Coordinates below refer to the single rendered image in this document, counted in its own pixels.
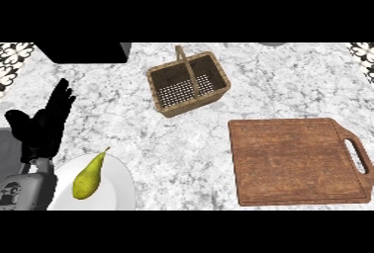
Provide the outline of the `brown wicker basket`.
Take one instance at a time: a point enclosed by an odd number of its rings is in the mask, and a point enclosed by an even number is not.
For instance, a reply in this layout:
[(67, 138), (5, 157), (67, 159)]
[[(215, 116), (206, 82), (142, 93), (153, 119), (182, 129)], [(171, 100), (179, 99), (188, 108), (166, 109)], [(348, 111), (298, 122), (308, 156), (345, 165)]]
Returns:
[(212, 51), (187, 56), (176, 46), (178, 60), (147, 72), (157, 111), (172, 118), (216, 102), (231, 82)]

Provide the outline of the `white round plate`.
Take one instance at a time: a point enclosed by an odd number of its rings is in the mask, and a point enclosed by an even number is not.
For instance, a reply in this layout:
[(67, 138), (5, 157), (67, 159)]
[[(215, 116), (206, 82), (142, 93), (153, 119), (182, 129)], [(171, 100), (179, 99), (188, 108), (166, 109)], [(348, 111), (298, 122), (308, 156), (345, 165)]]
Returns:
[(49, 206), (51, 211), (132, 211), (135, 209), (137, 194), (131, 171), (110, 154), (104, 158), (97, 192), (86, 200), (73, 197), (73, 180), (95, 156), (95, 153), (80, 155), (57, 169), (60, 180)]

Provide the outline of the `brown wooden cutting board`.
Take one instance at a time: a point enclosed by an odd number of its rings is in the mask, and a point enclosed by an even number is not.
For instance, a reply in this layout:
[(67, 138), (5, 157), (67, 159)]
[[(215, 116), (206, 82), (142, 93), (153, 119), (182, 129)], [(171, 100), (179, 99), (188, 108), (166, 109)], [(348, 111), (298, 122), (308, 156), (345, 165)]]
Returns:
[(372, 201), (374, 164), (332, 118), (228, 122), (241, 206)]

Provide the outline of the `yellow-green pear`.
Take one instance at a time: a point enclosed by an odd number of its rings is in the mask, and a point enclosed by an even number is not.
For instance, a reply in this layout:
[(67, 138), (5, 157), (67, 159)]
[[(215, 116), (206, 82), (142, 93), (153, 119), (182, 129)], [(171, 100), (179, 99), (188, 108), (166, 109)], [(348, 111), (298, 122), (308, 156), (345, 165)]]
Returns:
[(77, 200), (88, 199), (98, 190), (101, 184), (101, 169), (108, 148), (92, 158), (83, 170), (73, 180), (71, 193)]

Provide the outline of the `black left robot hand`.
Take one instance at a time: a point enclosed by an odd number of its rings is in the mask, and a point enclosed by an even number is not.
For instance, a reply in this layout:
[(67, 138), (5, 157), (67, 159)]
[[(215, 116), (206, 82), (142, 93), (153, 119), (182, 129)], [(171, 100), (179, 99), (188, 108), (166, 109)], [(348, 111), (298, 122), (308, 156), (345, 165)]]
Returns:
[(63, 78), (54, 90), (46, 106), (33, 117), (21, 110), (9, 110), (5, 118), (12, 134), (23, 142), (21, 162), (30, 164), (39, 158), (52, 159), (61, 149), (64, 124), (76, 97)]

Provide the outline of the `black boxy appliance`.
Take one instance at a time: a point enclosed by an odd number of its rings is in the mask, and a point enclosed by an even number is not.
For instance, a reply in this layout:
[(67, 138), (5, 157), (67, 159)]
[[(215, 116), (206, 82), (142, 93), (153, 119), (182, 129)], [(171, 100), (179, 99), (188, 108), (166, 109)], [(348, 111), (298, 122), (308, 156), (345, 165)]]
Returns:
[(132, 48), (129, 42), (37, 42), (36, 46), (58, 64), (126, 63)]

